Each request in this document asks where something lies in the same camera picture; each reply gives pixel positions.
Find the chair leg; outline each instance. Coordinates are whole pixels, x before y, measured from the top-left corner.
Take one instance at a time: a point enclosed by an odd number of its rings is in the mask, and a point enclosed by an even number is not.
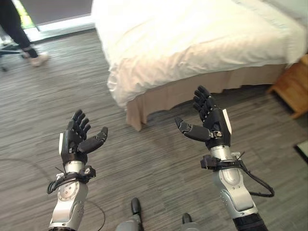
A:
[[[2,65],[2,55],[0,54],[0,68],[3,72],[7,72],[8,69],[6,69],[3,65]]]

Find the black pants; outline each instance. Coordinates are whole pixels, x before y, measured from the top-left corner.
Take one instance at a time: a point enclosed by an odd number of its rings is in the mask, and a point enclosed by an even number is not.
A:
[[[30,47],[30,41],[21,27],[18,11],[11,0],[0,0],[0,26],[21,49]]]

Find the beige bed skirt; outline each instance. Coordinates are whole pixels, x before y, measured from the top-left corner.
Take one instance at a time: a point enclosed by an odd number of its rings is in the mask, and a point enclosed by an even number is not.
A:
[[[127,104],[127,123],[137,131],[147,123],[147,116],[153,112],[169,110],[192,100],[199,85],[212,93],[224,89],[240,88],[242,85],[273,84],[284,71],[285,65],[244,67],[232,71],[220,71],[193,76],[150,89]]]

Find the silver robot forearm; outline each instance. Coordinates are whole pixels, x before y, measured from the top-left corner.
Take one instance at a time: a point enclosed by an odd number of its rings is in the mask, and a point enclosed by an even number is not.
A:
[[[84,165],[80,161],[71,161],[65,165],[66,172],[79,172],[83,168]],[[63,227],[77,231],[82,220],[87,194],[87,185],[77,180],[60,186],[57,193],[58,202],[54,208],[49,229]]]
[[[231,153],[228,146],[217,146],[211,149],[211,155],[222,161],[233,160],[239,153]],[[229,215],[235,219],[257,213],[257,207],[243,183],[243,175],[239,168],[229,168],[213,173],[213,180],[220,191]]]

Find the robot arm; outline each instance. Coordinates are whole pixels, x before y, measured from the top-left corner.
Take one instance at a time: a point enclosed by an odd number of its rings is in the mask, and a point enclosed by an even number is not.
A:
[[[202,86],[195,91],[193,106],[199,112],[203,126],[190,125],[177,117],[177,127],[188,138],[205,142],[210,155],[204,156],[201,166],[213,170],[214,183],[236,228],[239,231],[267,231],[251,195],[270,197],[274,196],[274,191],[246,169],[240,153],[231,153],[231,126],[227,111],[220,109]],[[269,189],[271,194],[249,192],[240,169]]]
[[[87,139],[90,125],[85,114],[78,110],[69,122],[65,132],[60,133],[59,154],[64,172],[57,174],[47,193],[58,189],[58,202],[54,208],[49,231],[77,231],[88,194],[87,183],[96,176],[95,169],[86,166],[87,154],[101,147],[107,139],[108,128]]]

